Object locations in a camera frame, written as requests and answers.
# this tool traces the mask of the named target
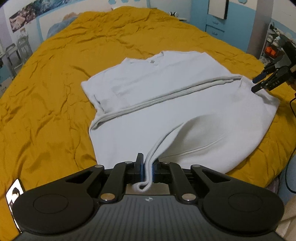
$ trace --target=round pad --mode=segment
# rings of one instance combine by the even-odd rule
[[[203,200],[203,211],[217,226],[246,236],[274,230],[284,213],[274,193],[248,183],[217,183]]]
[[[44,214],[53,214],[63,211],[68,206],[68,199],[59,194],[46,194],[34,201],[34,208]]]
[[[66,182],[27,191],[12,207],[20,228],[37,234],[73,230],[90,218],[93,209],[93,199],[83,187]]]
[[[261,198],[250,193],[236,193],[228,199],[229,205],[240,212],[255,212],[258,211],[263,201]]]

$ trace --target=whiteboard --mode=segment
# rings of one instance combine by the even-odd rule
[[[46,40],[48,30],[56,23],[60,23],[64,16],[69,13],[82,13],[87,11],[96,12],[107,12],[111,11],[111,8],[121,7],[121,6],[133,6],[133,7],[147,7],[147,0],[129,0],[123,3],[121,0],[83,0],[76,3],[72,3],[63,6],[58,9],[47,12],[37,18],[37,26],[40,38],[42,41]]]
[[[224,19],[226,13],[227,0],[210,0],[209,14]]]

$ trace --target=logo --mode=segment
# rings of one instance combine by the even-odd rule
[[[147,198],[145,198],[145,200],[146,200],[147,202],[151,202],[151,201],[153,201],[153,198],[151,198],[151,197],[147,197]]]

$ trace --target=phone screen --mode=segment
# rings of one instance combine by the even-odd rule
[[[9,210],[11,212],[12,218],[15,222],[15,225],[18,229],[18,231],[21,233],[20,227],[18,226],[17,222],[15,221],[15,218],[13,217],[12,213],[12,207],[13,204],[15,203],[16,199],[24,193],[24,190],[22,188],[22,183],[19,179],[16,179],[15,182],[11,185],[9,190],[6,193],[6,201],[9,207]]]

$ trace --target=mustard yellow comforter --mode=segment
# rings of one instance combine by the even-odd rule
[[[148,58],[162,50],[207,52],[232,73],[252,78],[263,65],[196,27],[156,9],[122,7],[87,12],[46,40],[0,99],[0,240],[17,235],[5,193],[16,178],[26,190],[95,165],[88,127],[95,109],[80,83],[125,57]],[[259,147],[229,175],[266,186],[296,145],[296,121],[283,84],[281,100]]]

